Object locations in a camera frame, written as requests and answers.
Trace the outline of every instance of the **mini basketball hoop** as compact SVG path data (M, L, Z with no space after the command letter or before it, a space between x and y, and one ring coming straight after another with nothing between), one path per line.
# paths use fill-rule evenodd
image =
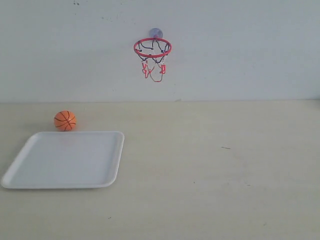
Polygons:
M164 74L166 73L165 60L168 54L172 50L170 42L163 38L159 38L157 34L153 37L148 37L137 41L133 45L134 52L139 56L142 63L142 72L147 79L150 77L155 83L162 81ZM159 80L154 79L153 70L159 68L161 77Z

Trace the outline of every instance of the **white wall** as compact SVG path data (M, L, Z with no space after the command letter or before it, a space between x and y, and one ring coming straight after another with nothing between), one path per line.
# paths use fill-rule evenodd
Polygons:
M319 0L12 0L0 3L0 102L314 99ZM133 44L161 28L162 83Z

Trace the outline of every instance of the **table surface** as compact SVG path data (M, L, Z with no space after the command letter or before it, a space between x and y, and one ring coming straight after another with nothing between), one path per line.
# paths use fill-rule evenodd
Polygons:
M0 189L0 239L320 239L320 101L0 104L0 174L56 112L121 131L116 181Z

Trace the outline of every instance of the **orange ball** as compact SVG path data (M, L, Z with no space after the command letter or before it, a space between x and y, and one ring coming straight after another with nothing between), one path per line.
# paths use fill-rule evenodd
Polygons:
M60 111L54 117L54 125L57 129L63 132L67 132L75 128L76 123L76 116L71 111Z

